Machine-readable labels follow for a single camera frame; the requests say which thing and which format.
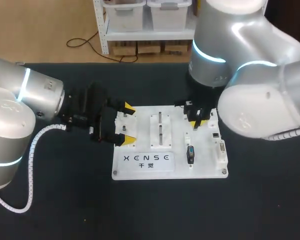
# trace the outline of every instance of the white cable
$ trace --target white cable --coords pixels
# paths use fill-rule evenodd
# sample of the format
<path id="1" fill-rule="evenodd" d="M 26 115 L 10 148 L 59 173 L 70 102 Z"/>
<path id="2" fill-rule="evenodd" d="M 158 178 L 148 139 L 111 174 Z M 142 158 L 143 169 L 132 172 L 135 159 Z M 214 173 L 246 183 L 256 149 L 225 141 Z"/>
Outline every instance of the white cable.
<path id="1" fill-rule="evenodd" d="M 263 139 L 268 141 L 278 141 L 278 140 L 290 139 L 296 136 L 300 136 L 300 128 L 275 134 L 272 136 L 264 137 Z"/>
<path id="2" fill-rule="evenodd" d="M 29 152 L 29 160 L 28 160 L 28 180 L 29 180 L 29 195 L 28 195 L 28 202 L 26 203 L 26 206 L 22 209 L 16 209 L 10 205 L 8 205 L 6 202 L 4 202 L 1 198 L 0 198 L 0 204 L 2 206 L 4 206 L 6 209 L 10 210 L 11 212 L 17 213 L 17 214 L 23 214 L 26 211 L 28 211 L 31 207 L 32 204 L 32 200 L 34 197 L 34 176 L 33 176 L 33 166 L 34 166 L 34 154 L 35 154 L 35 149 L 36 149 L 36 145 L 37 142 L 39 140 L 39 138 L 46 132 L 48 132 L 49 130 L 52 129 L 60 129 L 60 130 L 66 130 L 66 126 L 62 125 L 62 124 L 52 124 L 49 126 L 46 126 L 45 128 L 43 128 L 41 131 L 39 131 L 32 143 L 31 143 L 31 147 L 30 147 L 30 152 Z"/>

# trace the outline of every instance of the storage bin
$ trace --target storage bin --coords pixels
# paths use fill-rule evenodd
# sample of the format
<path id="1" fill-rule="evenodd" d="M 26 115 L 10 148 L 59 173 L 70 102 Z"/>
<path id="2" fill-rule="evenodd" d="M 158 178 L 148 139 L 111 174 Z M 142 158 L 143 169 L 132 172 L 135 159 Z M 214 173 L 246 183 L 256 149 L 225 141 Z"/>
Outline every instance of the storage bin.
<path id="1" fill-rule="evenodd" d="M 131 4 L 104 2 L 109 17 L 109 28 L 113 32 L 136 32 L 143 29 L 143 8 L 146 0 L 136 0 Z"/>
<path id="2" fill-rule="evenodd" d="M 154 31 L 183 31 L 192 0 L 148 0 Z"/>

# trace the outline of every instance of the label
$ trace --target label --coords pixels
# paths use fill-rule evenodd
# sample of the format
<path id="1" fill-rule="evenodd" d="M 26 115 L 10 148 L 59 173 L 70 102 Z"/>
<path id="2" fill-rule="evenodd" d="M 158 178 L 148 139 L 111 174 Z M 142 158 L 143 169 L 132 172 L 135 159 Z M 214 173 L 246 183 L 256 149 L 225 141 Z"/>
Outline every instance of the label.
<path id="1" fill-rule="evenodd" d="M 119 172 L 174 172 L 172 152 L 127 152 L 118 156 Z"/>

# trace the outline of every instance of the white board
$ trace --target white board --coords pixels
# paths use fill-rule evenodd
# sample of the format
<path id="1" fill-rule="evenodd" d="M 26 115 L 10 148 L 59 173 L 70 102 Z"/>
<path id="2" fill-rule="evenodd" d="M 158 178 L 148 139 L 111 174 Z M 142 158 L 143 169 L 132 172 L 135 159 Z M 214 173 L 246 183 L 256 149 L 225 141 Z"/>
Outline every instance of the white board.
<path id="1" fill-rule="evenodd" d="M 196 131 L 181 107 L 137 106 L 135 109 L 132 116 L 124 117 L 122 112 L 118 112 L 115 120 L 117 134 L 126 134 L 137 140 L 133 144 L 114 148 L 114 180 L 210 179 L 228 176 L 227 150 L 221 139 L 215 109 L 211 111 L 210 120 Z M 194 164 L 188 164 L 187 161 L 188 145 L 194 147 Z"/>

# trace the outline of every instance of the wooden floor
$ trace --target wooden floor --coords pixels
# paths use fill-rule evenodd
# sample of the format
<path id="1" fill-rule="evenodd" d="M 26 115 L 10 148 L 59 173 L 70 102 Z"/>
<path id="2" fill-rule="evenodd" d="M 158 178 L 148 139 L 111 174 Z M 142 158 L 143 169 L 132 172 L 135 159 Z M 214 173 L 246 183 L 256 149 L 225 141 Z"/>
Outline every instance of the wooden floor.
<path id="1" fill-rule="evenodd" d="M 0 0 L 0 58 L 11 62 L 112 62 L 95 54 L 88 45 L 66 47 L 67 40 L 87 39 L 96 31 L 93 0 Z M 91 43 L 101 52 L 98 36 Z M 188 55 L 159 55 L 141 56 L 138 62 L 188 60 Z"/>

